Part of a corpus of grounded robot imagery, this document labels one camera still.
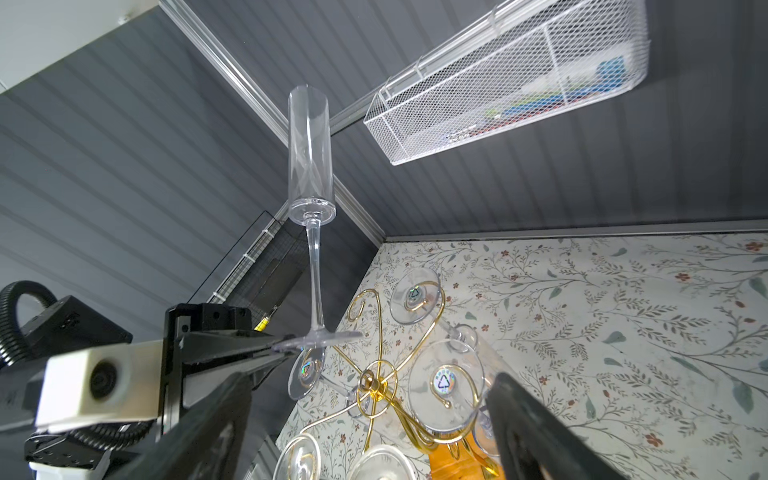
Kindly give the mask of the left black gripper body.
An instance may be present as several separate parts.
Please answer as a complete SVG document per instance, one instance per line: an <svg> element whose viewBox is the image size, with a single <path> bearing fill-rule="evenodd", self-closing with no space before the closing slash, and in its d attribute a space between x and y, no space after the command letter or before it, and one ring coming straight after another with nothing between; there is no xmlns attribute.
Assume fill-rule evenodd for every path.
<svg viewBox="0 0 768 480"><path fill-rule="evenodd" d="M194 373L242 360L235 337L252 332L251 312L226 304L177 304L165 312L158 425L170 431L187 411L183 381Z"/></svg>

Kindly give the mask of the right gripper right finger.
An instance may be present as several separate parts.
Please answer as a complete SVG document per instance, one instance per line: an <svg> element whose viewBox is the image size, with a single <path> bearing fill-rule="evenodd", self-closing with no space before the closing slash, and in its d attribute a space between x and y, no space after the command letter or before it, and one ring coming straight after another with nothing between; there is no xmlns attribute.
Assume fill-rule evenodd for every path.
<svg viewBox="0 0 768 480"><path fill-rule="evenodd" d="M507 479L620 479L510 375L495 377L486 397Z"/></svg>

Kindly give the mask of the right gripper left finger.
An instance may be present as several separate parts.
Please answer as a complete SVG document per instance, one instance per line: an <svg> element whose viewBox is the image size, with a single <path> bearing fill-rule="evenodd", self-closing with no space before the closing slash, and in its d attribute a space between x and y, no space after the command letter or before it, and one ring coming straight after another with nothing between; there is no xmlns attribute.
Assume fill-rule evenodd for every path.
<svg viewBox="0 0 768 480"><path fill-rule="evenodd" d="M113 479L233 479L251 405L251 381L230 375L147 453Z"/></svg>

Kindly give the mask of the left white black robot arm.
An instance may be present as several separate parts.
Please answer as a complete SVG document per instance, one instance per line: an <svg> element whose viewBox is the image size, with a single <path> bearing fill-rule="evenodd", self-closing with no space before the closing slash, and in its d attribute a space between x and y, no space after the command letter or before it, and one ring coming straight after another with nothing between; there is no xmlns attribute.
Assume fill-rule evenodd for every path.
<svg viewBox="0 0 768 480"><path fill-rule="evenodd" d="M285 356L246 308L181 303L131 335L72 296L1 292L1 429L39 479L231 479L253 391Z"/></svg>

